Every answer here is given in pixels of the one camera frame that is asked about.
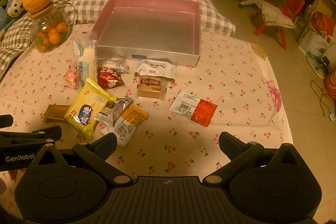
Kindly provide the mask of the gold bar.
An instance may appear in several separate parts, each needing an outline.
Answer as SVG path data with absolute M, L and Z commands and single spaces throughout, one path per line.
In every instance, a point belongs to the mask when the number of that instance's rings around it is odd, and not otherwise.
M 69 109 L 69 105 L 49 105 L 43 121 L 44 122 L 64 122 L 64 115 Z

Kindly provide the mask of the orange white snack packet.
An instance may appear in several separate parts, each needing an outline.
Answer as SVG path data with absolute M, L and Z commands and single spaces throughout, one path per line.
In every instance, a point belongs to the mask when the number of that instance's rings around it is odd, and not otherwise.
M 103 122 L 100 134 L 102 136 L 112 132 L 117 137 L 117 144 L 125 147 L 132 138 L 137 127 L 148 118 L 149 114 L 130 104 L 115 121 L 114 125 Z

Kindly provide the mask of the silver foil snack packet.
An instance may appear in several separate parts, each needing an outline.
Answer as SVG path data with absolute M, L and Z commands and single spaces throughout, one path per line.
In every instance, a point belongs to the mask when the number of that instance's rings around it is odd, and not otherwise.
M 116 101 L 108 103 L 108 105 L 101 110 L 96 116 L 95 120 L 104 124 L 113 126 L 116 120 L 131 104 L 133 98 L 117 98 Z

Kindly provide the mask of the yellow snack packet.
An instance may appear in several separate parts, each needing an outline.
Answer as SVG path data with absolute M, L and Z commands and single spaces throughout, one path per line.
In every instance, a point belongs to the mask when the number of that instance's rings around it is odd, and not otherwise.
M 98 83 L 88 77 L 84 87 L 63 118 L 78 132 L 92 138 L 97 124 L 96 115 L 116 100 L 117 97 L 106 92 Z

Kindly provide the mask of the pink clear candy packet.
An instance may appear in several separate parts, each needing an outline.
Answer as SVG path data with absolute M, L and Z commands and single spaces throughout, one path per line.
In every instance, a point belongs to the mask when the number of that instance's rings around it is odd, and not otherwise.
M 77 89 L 79 86 L 79 73 L 77 67 L 70 65 L 63 76 L 63 85 L 68 88 Z

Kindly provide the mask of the red white sachet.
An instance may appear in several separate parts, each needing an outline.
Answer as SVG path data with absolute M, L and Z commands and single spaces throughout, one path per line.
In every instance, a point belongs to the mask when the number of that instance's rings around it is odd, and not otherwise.
M 169 110 L 201 126 L 208 127 L 217 110 L 217 105 L 180 90 Z

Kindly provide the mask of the dark red candy packet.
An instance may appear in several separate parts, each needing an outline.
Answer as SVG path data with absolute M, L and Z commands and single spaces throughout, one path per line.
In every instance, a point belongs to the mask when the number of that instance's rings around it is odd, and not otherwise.
M 98 69 L 98 84 L 104 90 L 112 89 L 123 84 L 121 75 L 110 68 L 102 67 Z

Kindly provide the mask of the tall clear white cake packet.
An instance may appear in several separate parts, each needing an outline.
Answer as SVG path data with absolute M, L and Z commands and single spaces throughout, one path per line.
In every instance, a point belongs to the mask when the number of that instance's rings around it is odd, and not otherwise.
M 79 32 L 73 38 L 75 64 L 79 74 L 79 88 L 83 88 L 86 79 L 90 77 L 97 81 L 97 34 Z

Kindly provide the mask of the brown cracker packet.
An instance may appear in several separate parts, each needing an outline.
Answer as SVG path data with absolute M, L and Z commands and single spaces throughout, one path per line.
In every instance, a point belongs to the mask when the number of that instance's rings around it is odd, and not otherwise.
M 166 93 L 167 80 L 163 77 L 139 76 L 137 95 L 139 97 L 163 100 Z

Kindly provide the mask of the small clear white cake packet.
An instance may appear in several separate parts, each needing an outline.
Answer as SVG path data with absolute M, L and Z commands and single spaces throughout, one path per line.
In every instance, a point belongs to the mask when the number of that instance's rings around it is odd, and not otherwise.
M 130 72 L 129 66 L 126 63 L 126 60 L 123 58 L 99 58 L 97 60 L 97 66 L 99 68 L 112 69 L 118 74 L 127 74 Z

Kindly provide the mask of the white sachet with print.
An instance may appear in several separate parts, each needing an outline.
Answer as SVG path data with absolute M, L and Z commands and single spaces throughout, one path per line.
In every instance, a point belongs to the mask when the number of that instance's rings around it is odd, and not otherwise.
M 138 62 L 135 74 L 175 80 L 177 76 L 177 66 L 166 61 L 143 59 Z

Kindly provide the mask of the blue monkey plush toy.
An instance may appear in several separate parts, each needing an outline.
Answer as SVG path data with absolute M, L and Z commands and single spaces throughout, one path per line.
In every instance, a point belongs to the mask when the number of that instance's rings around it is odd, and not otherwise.
M 22 0 L 9 0 L 6 8 L 1 7 L 0 29 L 1 40 L 9 27 L 16 22 L 24 13 Z

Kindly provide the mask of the pink silver shallow box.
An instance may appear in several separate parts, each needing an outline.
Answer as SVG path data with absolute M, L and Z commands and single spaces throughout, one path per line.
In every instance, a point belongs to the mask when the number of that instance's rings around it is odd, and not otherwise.
M 152 59 L 196 67 L 201 16 L 186 0 L 109 0 L 92 29 L 100 58 Z

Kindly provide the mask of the red gift bag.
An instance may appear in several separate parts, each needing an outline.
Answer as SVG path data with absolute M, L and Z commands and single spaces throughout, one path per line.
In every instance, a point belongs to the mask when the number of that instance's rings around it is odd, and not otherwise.
M 311 16 L 310 24 L 315 31 L 325 39 L 328 39 L 329 36 L 333 36 L 335 23 L 327 15 L 319 11 L 314 12 Z

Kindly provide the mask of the red plastic child chair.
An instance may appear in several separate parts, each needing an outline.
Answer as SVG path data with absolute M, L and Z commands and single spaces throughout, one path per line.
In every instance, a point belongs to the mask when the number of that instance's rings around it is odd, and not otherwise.
M 293 21 L 304 4 L 304 0 L 285 0 L 284 5 L 279 9 L 266 1 L 256 0 L 259 10 L 252 16 L 252 19 L 254 20 L 262 15 L 263 24 L 256 28 L 253 34 L 258 36 L 266 27 L 275 27 L 276 32 L 280 34 L 282 48 L 287 49 L 284 28 L 295 28 Z

